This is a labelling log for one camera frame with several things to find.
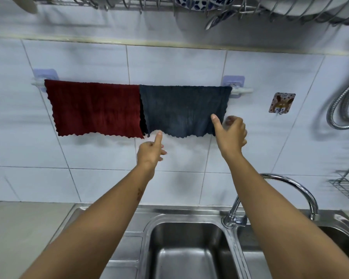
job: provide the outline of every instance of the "person's left hand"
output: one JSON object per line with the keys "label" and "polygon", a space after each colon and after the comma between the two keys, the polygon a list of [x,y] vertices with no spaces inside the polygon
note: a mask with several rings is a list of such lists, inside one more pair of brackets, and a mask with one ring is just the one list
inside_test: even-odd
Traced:
{"label": "person's left hand", "polygon": [[166,155],[162,145],[163,133],[161,131],[155,137],[154,142],[144,142],[140,145],[137,153],[137,165],[147,168],[149,171],[154,171],[158,161],[163,158],[160,155]]}

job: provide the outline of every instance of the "chrome shower hose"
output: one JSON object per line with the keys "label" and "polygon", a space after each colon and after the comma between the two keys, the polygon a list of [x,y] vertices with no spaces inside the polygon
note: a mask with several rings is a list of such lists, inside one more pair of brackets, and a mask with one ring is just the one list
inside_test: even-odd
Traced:
{"label": "chrome shower hose", "polygon": [[327,116],[326,116],[327,123],[332,128],[335,128],[338,130],[346,130],[346,129],[349,129],[349,125],[339,125],[335,122],[335,120],[333,118],[333,114],[335,113],[335,109],[340,103],[341,103],[341,105],[340,105],[340,117],[345,123],[349,124],[349,112],[348,112],[349,87],[343,93],[341,93],[341,95],[339,97],[337,97],[335,100],[332,101],[330,107],[328,108]]}

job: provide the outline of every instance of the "dark blue towel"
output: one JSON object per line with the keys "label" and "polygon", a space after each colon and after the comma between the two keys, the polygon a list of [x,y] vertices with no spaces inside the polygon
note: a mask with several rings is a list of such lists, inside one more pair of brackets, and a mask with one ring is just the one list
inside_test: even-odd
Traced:
{"label": "dark blue towel", "polygon": [[224,119],[231,87],[140,85],[147,133],[174,137],[215,135],[211,114]]}

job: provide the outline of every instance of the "countertop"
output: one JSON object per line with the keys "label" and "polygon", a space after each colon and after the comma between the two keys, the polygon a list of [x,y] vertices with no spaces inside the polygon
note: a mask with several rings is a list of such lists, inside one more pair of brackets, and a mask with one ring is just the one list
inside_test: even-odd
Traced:
{"label": "countertop", "polygon": [[0,279],[19,278],[73,205],[0,201]]}

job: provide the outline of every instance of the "dark red towel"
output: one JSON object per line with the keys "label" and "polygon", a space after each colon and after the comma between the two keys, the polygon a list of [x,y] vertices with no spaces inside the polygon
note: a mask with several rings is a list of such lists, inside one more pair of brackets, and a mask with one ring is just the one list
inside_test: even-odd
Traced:
{"label": "dark red towel", "polygon": [[140,87],[45,80],[59,136],[99,132],[143,138]]}

